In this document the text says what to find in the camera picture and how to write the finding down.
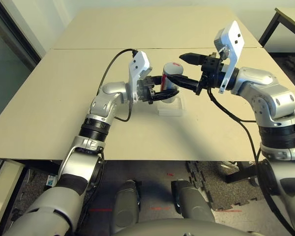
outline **beige table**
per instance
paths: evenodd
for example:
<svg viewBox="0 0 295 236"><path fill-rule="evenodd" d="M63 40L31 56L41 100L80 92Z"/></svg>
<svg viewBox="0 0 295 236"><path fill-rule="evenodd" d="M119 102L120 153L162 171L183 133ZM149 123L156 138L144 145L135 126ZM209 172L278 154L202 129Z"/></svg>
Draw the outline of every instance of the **beige table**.
<svg viewBox="0 0 295 236"><path fill-rule="evenodd" d="M22 169L21 164L11 161L5 161L0 169L0 221Z"/></svg>
<svg viewBox="0 0 295 236"><path fill-rule="evenodd" d="M227 7L119 7L81 11L54 49L215 48L217 32L236 20L245 47L261 47Z"/></svg>
<svg viewBox="0 0 295 236"><path fill-rule="evenodd" d="M63 159L96 95L100 78L119 50L51 50L32 72L0 116L0 158ZM153 70L160 75L169 61L181 62L184 74L198 79L199 67L178 56L212 49L149 49ZM105 82L127 81L131 54L122 55ZM262 48L243 49L238 67L269 70L295 94L295 86ZM229 92L214 91L217 99L242 119L253 119L248 103ZM168 119L156 113L157 104L140 103L127 123L115 120L106 140L108 160L253 160L242 128L223 114L203 91L196 96L182 89L186 116ZM126 117L126 108L118 115ZM247 125L256 146L255 124Z"/></svg>

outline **tabletop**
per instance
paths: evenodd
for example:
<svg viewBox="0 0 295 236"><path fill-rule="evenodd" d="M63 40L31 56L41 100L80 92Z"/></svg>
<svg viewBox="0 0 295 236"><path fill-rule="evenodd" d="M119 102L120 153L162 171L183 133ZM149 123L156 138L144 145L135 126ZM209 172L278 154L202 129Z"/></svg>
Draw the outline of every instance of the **tabletop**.
<svg viewBox="0 0 295 236"><path fill-rule="evenodd" d="M280 15L295 25L295 8L293 7L278 7L275 9Z"/></svg>
<svg viewBox="0 0 295 236"><path fill-rule="evenodd" d="M54 49L215 48L217 32L238 22L245 47L261 47L227 7L118 7L82 10Z"/></svg>
<svg viewBox="0 0 295 236"><path fill-rule="evenodd" d="M211 54L213 49L144 50L161 75L163 65L176 61L184 75L199 79L198 66L181 61L188 52ZM0 158L63 159L96 96L108 63L119 50L50 50L0 115ZM128 81L131 53L121 55L107 75L107 82ZM245 48L238 67L271 71L295 94L295 86L262 48ZM222 105L242 119L254 119L250 105L229 92L218 94ZM106 139L107 160L253 160L244 130L221 112L205 91L196 96L181 89L185 115L160 117L157 102L138 103L129 122L115 120ZM117 113L127 116L127 106ZM247 124L255 145L260 136L256 124Z"/></svg>
<svg viewBox="0 0 295 236"><path fill-rule="evenodd" d="M5 161L0 169L0 221L21 175L22 169L23 165L10 160Z"/></svg>

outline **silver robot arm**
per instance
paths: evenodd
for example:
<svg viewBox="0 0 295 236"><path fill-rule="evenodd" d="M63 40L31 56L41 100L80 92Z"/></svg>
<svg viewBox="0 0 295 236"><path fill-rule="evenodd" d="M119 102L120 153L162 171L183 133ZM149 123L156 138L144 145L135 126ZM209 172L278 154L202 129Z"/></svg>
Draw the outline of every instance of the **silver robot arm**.
<svg viewBox="0 0 295 236"><path fill-rule="evenodd" d="M146 54L138 52L129 64L129 83L108 83L99 89L62 162L56 186L39 196L4 236L63 236L76 230L87 186L99 177L116 111L122 103L138 101L137 81L150 71Z"/></svg>
<svg viewBox="0 0 295 236"><path fill-rule="evenodd" d="M232 94L251 105L266 160L260 177L271 195L280 196L295 230L295 96L267 71L243 67Z"/></svg>

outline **floor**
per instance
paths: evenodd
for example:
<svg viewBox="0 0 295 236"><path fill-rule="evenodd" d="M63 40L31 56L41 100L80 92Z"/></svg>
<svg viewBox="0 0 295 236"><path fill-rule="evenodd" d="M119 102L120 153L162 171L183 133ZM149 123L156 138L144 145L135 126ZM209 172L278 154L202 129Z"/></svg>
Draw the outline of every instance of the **floor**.
<svg viewBox="0 0 295 236"><path fill-rule="evenodd" d="M275 56L273 59L295 84L295 56ZM28 176L19 193L11 220L15 220L43 192L47 175L33 172ZM92 202L80 236L107 236L114 197L119 186L127 179L141 181L140 222L151 219L181 218L175 211L171 195L171 181L189 179L185 162L136 162L110 161L105 167L101 187ZM214 211L216 222L243 231L257 231L265 236L288 236L289 233L275 218L264 199L249 200L243 206L232 206L225 211Z"/></svg>

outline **soda can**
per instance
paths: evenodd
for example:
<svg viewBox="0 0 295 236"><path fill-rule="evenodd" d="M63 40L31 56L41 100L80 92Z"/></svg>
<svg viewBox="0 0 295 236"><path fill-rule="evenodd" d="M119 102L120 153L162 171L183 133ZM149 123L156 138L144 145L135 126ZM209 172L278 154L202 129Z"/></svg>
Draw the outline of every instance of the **soda can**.
<svg viewBox="0 0 295 236"><path fill-rule="evenodd" d="M169 62L164 65L163 68L163 75L162 75L162 81L161 81L161 91L167 90L167 89L175 89L178 90L178 86L172 83L168 78L167 75L175 75L179 74L182 75L183 73L183 67L179 63L176 62ZM163 100L163 102L171 103L175 100L175 96L171 97L169 99Z"/></svg>

